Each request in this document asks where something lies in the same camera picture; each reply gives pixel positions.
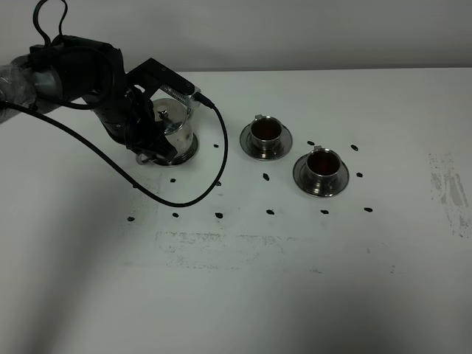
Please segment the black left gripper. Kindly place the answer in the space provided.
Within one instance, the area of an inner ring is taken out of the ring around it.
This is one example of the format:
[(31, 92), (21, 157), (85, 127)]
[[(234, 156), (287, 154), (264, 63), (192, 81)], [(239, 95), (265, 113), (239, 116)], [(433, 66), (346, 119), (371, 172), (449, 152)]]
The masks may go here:
[(115, 94), (94, 109), (108, 135), (136, 154), (173, 159), (176, 148), (156, 123), (149, 98), (136, 88)]

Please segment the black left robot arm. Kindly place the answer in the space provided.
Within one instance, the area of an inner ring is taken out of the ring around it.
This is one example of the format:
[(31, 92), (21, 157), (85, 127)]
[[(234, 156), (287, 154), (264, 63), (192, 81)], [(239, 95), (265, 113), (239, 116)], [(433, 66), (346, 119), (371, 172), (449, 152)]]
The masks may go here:
[(59, 107), (93, 111), (107, 134), (136, 154), (173, 159), (177, 150), (156, 122), (151, 97), (186, 81), (153, 58), (126, 72), (120, 49), (58, 36), (1, 67), (1, 121), (22, 109), (47, 114)]

